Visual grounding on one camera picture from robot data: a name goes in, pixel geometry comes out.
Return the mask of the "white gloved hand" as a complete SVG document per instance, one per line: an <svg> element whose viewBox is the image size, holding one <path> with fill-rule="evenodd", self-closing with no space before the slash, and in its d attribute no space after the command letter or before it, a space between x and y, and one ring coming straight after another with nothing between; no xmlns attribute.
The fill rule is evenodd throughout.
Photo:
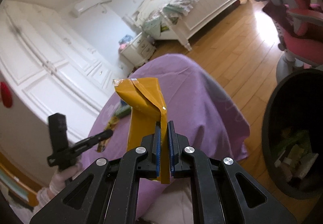
<svg viewBox="0 0 323 224"><path fill-rule="evenodd" d="M57 195L67 186L70 180L74 180L82 171L83 166L81 162L77 162L63 171L56 171L49 184L51 194Z"/></svg>

